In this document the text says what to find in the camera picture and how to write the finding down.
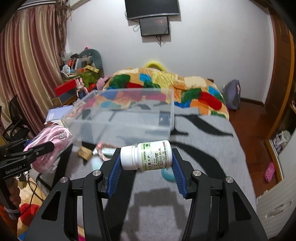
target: brown floor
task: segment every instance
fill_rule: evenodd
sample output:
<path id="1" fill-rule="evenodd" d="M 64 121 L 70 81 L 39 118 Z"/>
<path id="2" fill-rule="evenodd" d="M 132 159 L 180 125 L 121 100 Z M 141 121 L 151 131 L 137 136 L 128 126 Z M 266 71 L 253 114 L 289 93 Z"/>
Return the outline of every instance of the brown floor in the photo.
<path id="1" fill-rule="evenodd" d="M 271 161 L 264 140 L 272 123 L 263 107 L 246 102 L 241 102 L 239 110 L 230 111 L 229 120 L 245 152 L 256 197 L 262 195 L 276 184 L 275 177 L 266 183 L 263 176 Z"/>

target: rabbit figurine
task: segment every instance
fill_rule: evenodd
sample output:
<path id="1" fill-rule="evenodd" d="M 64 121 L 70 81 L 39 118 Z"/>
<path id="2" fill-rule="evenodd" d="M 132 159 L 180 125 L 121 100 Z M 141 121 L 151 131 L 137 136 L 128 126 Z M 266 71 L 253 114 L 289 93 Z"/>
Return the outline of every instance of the rabbit figurine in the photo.
<path id="1" fill-rule="evenodd" d="M 76 88 L 77 88 L 77 97 L 82 99 L 84 96 L 86 96 L 89 92 L 87 88 L 84 87 L 84 83 L 82 81 L 82 78 L 76 79 Z"/>

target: bottle label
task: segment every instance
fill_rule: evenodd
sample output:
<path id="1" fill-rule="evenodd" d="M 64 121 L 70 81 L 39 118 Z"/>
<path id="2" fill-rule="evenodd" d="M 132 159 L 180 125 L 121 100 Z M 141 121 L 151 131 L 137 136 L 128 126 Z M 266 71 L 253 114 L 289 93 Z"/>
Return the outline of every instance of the bottle label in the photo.
<path id="1" fill-rule="evenodd" d="M 143 171 L 168 167 L 168 149 L 163 141 L 141 143 Z"/>

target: striped curtain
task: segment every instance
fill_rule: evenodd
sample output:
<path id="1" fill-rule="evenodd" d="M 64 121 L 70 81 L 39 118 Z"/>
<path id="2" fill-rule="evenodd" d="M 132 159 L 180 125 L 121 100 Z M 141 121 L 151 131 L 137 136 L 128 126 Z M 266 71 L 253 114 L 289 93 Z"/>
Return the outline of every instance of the striped curtain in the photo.
<path id="1" fill-rule="evenodd" d="M 60 53 L 65 48 L 66 8 L 49 4 L 17 11 L 0 34 L 0 105 L 4 127 L 8 103 L 18 95 L 33 135 L 52 107 L 54 89 L 62 84 Z"/>

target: white pill bottle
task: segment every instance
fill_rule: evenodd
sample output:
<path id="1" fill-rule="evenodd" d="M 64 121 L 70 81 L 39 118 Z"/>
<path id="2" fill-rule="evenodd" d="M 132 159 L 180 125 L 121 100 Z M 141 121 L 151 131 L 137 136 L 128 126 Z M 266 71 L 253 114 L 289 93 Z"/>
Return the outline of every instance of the white pill bottle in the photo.
<path id="1" fill-rule="evenodd" d="M 172 149 L 167 140 L 145 142 L 135 146 L 124 146 L 120 151 L 124 170 L 142 171 L 169 168 L 172 166 Z"/>

